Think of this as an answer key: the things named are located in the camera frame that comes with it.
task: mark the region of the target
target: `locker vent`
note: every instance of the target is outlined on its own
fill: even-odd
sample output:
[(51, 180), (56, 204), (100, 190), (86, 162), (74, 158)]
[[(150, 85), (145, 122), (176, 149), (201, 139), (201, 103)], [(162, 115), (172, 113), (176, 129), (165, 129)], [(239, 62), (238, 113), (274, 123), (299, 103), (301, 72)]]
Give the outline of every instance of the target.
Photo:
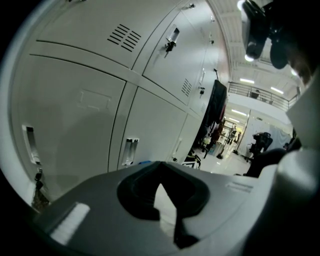
[(206, 104), (202, 104), (202, 108), (201, 108), (201, 112), (205, 112), (206, 111)]
[(182, 86), (182, 92), (189, 97), (189, 94), (191, 92), (192, 89), (192, 85), (191, 83), (189, 83), (189, 81), (187, 79), (184, 80), (183, 86)]
[(136, 32), (130, 30), (130, 28), (119, 24), (107, 40), (132, 52), (140, 38), (141, 35), (138, 35)]

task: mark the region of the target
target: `ceiling light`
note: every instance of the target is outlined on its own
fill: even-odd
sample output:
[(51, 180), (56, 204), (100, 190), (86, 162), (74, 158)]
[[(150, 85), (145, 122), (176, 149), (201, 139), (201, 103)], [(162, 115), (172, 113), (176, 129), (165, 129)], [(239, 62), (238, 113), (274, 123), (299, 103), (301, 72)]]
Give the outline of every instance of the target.
[(278, 90), (277, 88), (271, 87), (271, 90), (276, 91), (277, 93), (284, 94), (282, 90)]
[(235, 121), (235, 122), (237, 122), (237, 123), (240, 123), (240, 121), (238, 121), (238, 120), (236, 120), (236, 119), (233, 119), (233, 118), (231, 118), (231, 117), (229, 117), (229, 119), (232, 120), (232, 121)]
[(247, 62), (253, 62), (255, 60), (254, 58), (251, 58), (248, 55), (245, 55), (244, 58)]
[(293, 68), (291, 69), (291, 74), (294, 75), (294, 76), (298, 75), (297, 72)]
[(240, 115), (243, 115), (243, 116), (247, 116), (247, 114), (245, 114), (245, 113), (242, 113), (242, 112), (240, 112), (240, 111), (238, 111), (238, 110), (235, 110), (235, 109), (232, 109), (231, 110), (232, 112), (234, 112), (234, 113), (238, 113), (238, 114), (240, 114)]
[(238, 7), (238, 9), (241, 11), (242, 10), (242, 5), (244, 4), (245, 0), (240, 0), (238, 1), (238, 3), (236, 4), (236, 7)]
[(244, 78), (240, 78), (240, 81), (241, 81), (241, 82), (247, 82), (247, 83), (249, 83), (249, 84), (254, 84), (254, 83), (255, 83), (255, 81), (253, 81), (253, 80), (244, 79)]

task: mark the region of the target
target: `floor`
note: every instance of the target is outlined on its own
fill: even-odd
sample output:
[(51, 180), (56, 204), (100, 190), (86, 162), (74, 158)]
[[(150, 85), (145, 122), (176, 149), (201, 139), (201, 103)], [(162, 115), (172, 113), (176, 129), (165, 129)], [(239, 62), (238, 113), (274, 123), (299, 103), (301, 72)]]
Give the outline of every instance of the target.
[(218, 159), (214, 156), (217, 155), (217, 152), (213, 152), (213, 155), (207, 154), (204, 159), (205, 153), (201, 149), (196, 149), (195, 153), (201, 159), (200, 170), (224, 175), (245, 174), (250, 167), (250, 163), (246, 162), (242, 156), (232, 153), (235, 148), (235, 143), (226, 145), (222, 153), (223, 159)]

